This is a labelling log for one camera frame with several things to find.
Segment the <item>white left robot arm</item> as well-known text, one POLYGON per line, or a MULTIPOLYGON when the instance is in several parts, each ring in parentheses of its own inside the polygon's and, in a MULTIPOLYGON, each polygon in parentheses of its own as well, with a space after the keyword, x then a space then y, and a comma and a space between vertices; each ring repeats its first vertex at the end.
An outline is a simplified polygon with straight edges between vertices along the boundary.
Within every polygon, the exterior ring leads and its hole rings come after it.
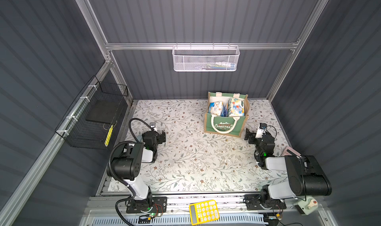
POLYGON ((143 163, 156 161, 158 145, 165 142, 164 131, 148 131, 142 134, 142 142, 123 141, 116 144, 108 159, 107 175, 126 186, 132 200, 151 204, 152 192, 140 177, 140 169, 143 163))

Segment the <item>orange blue tissue pack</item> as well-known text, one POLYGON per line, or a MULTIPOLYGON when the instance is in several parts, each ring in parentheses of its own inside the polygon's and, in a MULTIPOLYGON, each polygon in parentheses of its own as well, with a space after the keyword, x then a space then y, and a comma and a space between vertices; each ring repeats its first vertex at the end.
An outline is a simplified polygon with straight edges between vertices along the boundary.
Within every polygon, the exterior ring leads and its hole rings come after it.
POLYGON ((225 108, 222 101, 217 101, 209 104, 208 113, 214 116, 225 116, 225 108))

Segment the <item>green Christmas burlap tote bag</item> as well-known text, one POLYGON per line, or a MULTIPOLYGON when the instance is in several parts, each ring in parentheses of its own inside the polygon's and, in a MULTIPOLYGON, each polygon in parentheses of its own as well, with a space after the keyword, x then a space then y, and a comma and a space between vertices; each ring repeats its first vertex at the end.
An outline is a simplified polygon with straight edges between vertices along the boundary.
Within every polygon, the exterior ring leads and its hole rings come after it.
POLYGON ((247 120, 249 119, 250 105, 248 101, 248 95, 242 95, 239 93, 221 93, 221 92, 209 92, 208 104, 206 113, 204 114, 204 132, 221 134, 232 137, 241 137, 243 129, 247 120), (228 102, 231 98, 244 99, 245 103, 245 115, 242 117, 229 117, 228 116, 228 102), (214 116, 208 113, 208 107, 210 103, 222 101, 225 108, 225 116, 214 116))

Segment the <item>colourful white tissue pack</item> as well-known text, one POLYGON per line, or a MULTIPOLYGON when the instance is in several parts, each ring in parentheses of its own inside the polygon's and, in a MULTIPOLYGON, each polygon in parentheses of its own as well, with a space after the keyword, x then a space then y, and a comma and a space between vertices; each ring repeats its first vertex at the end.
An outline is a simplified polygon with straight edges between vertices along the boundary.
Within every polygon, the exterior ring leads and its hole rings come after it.
POLYGON ((244 99, 231 98, 228 102, 228 116, 242 117, 245 115, 244 99))

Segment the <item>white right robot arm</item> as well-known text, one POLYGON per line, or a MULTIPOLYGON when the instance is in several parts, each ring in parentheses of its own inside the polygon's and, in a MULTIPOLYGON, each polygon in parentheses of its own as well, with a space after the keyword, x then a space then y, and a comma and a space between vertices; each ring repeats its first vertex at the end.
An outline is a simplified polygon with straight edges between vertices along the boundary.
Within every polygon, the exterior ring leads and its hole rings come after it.
POLYGON ((329 196, 332 186, 320 164, 314 156, 288 152, 282 156, 274 155, 275 137, 261 125, 256 132, 248 129, 244 139, 255 146, 254 157, 263 170, 274 170, 286 174, 286 180, 280 183, 268 183, 256 195, 246 195, 244 203, 248 210, 258 207, 269 210, 286 208, 285 199, 297 199, 297 209, 302 214, 318 206, 316 196, 329 196))

